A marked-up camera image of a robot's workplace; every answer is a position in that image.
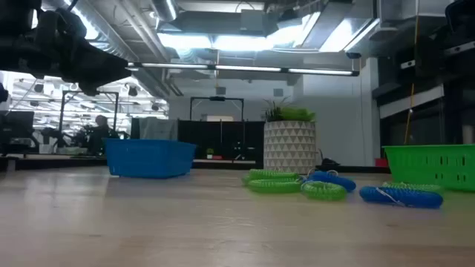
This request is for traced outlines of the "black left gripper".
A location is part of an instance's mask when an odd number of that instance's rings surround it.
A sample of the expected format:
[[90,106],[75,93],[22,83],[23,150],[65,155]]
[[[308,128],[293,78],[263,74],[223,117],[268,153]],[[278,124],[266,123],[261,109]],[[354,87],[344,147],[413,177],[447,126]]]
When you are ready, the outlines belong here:
[[70,9],[39,9],[36,18],[36,76],[58,76],[82,85],[86,95],[96,96],[97,88],[131,75],[127,60],[86,41],[87,29]]

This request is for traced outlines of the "green spiral wrist coil keychain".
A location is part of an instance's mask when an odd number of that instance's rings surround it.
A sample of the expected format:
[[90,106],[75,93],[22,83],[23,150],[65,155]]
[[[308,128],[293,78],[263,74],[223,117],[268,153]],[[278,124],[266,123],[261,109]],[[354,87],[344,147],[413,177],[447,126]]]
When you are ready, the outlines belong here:
[[383,187],[387,188],[397,188],[397,189],[407,189],[415,191],[427,191],[441,194],[444,192],[444,188],[440,185],[428,185],[428,184],[410,184],[404,182],[384,182]]
[[247,183],[251,191],[262,194],[289,194],[301,190],[298,179],[256,179]]
[[323,201],[339,201],[347,195],[347,190],[341,185],[321,181],[303,183],[301,192],[307,198]]
[[272,171],[264,169],[251,169],[249,173],[242,179],[244,185],[252,180],[258,179],[299,179],[300,175],[295,173]]

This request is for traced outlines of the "blue spiral wrist coil keychain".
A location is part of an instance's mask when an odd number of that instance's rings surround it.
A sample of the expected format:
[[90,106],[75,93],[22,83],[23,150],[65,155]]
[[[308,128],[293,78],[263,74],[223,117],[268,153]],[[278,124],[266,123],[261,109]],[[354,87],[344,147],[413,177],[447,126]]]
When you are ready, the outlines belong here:
[[389,187],[364,186],[359,190],[359,195],[365,202],[409,208],[437,209],[444,202],[438,193]]
[[336,185],[340,185],[346,189],[347,192],[352,192],[356,189],[356,184],[346,177],[338,175],[337,171],[316,171],[309,175],[307,181],[328,182]]

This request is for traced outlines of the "person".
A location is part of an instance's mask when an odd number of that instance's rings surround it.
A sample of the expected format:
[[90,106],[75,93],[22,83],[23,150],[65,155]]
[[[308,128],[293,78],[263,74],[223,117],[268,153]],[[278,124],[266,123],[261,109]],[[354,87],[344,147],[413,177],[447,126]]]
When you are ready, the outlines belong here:
[[96,126],[87,125],[85,130],[89,133],[88,153],[94,156],[103,154],[104,138],[109,137],[108,118],[103,115],[98,115],[95,118]]

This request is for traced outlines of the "grey cloth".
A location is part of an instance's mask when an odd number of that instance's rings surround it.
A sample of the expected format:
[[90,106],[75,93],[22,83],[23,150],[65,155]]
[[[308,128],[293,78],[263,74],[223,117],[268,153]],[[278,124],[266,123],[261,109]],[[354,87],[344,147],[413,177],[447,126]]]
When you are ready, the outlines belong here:
[[140,139],[164,139],[177,141],[178,121],[146,117],[139,119]]

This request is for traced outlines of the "blue plastic basket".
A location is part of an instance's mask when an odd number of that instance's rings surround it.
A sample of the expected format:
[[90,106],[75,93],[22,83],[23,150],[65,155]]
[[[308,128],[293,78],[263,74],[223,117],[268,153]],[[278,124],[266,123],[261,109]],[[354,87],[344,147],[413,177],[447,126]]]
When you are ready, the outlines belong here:
[[163,139],[106,139],[105,155],[114,176],[165,179],[187,174],[196,146]]

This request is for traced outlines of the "black computer monitor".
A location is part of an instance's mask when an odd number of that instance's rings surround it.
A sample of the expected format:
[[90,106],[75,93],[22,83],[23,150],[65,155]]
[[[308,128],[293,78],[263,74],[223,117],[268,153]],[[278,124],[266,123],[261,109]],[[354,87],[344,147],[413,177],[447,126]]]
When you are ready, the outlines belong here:
[[11,139],[32,137],[33,118],[33,111],[0,111],[0,145]]

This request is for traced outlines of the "dark background desk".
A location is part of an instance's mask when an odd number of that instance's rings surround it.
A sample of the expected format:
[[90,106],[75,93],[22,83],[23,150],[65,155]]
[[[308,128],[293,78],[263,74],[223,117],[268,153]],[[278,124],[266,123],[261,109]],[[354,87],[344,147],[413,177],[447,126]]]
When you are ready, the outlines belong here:
[[0,172],[107,165],[105,158],[54,154],[9,154],[0,156]]

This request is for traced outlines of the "long linear ceiling light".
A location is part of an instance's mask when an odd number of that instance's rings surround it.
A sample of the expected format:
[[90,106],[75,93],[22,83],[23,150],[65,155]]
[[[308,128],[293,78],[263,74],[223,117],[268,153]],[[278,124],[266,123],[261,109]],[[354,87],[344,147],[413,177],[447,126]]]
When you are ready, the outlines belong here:
[[200,65],[200,64],[178,64],[178,63],[142,63],[129,62],[129,68],[162,68],[177,70],[229,70],[229,71],[247,71],[262,73],[285,73],[298,75],[324,75],[324,76],[358,76],[357,70],[333,70],[333,69],[306,69],[306,68],[287,68],[287,67],[262,67],[262,66],[240,66],[240,65]]

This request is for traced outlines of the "black room partition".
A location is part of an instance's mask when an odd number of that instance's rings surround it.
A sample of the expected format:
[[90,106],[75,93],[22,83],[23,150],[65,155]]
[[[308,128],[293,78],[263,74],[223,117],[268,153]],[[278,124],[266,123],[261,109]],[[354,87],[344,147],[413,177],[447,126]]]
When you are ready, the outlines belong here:
[[[140,139],[139,119],[131,120],[131,138]],[[206,159],[206,149],[224,160],[263,162],[263,122],[178,121],[177,141],[196,146],[195,157]]]

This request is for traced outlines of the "green artificial plant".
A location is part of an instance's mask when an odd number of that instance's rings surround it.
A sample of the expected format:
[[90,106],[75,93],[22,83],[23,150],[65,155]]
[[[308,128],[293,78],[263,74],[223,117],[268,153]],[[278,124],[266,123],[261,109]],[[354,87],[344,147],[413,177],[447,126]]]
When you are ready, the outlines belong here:
[[314,122],[315,113],[306,108],[299,108],[290,104],[287,97],[280,101],[265,99],[267,108],[264,111],[266,122],[302,121]]

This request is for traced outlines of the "white triangle pattern planter pot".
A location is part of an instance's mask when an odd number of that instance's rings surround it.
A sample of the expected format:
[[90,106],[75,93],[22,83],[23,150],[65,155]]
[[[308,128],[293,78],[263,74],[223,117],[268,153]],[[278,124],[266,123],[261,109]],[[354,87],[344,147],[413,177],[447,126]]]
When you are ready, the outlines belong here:
[[264,169],[306,174],[317,165],[314,122],[266,122],[263,134]]

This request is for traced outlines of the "green plastic basket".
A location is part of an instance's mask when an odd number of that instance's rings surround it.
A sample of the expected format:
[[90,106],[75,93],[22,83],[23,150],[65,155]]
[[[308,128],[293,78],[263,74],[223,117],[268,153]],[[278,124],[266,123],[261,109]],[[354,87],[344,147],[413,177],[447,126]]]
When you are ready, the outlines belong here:
[[396,182],[475,192],[475,145],[385,146]]

